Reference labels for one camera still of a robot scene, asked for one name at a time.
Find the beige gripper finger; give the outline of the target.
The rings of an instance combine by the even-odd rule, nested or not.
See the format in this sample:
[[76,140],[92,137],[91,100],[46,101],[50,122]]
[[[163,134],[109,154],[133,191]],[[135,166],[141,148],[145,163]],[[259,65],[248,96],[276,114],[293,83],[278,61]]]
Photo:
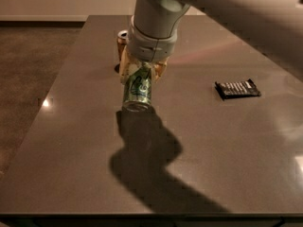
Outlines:
[[151,64],[151,81],[158,81],[165,73],[168,66],[168,58]]
[[138,71],[141,66],[142,62],[129,52],[128,46],[125,46],[119,66],[120,82],[125,85],[128,78]]

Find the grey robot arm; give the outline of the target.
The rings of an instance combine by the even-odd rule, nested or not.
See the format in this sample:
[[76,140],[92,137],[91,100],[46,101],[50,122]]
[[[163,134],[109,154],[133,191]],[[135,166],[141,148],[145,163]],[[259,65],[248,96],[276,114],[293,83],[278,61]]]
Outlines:
[[302,0],[136,0],[123,59],[165,61],[194,7],[297,79],[303,75]]

